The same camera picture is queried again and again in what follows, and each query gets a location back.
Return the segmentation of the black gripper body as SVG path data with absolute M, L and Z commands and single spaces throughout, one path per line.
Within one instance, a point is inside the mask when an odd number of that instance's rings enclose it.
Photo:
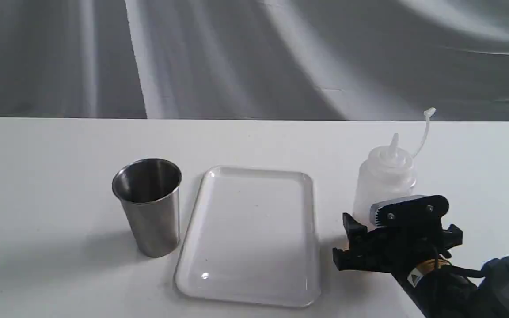
M 444 229 L 439 220 L 372 231 L 374 270 L 398 279 L 418 279 L 452 266 L 450 249 L 463 244 L 456 225 Z

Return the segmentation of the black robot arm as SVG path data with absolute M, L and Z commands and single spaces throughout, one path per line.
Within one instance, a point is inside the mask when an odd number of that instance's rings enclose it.
M 370 207 L 374 230 L 342 214 L 348 248 L 333 248 L 338 270 L 388 273 L 426 318 L 509 318 L 509 256 L 479 270 L 455 266 L 451 248 L 463 244 L 456 225 L 442 218 L 442 195 L 413 195 Z

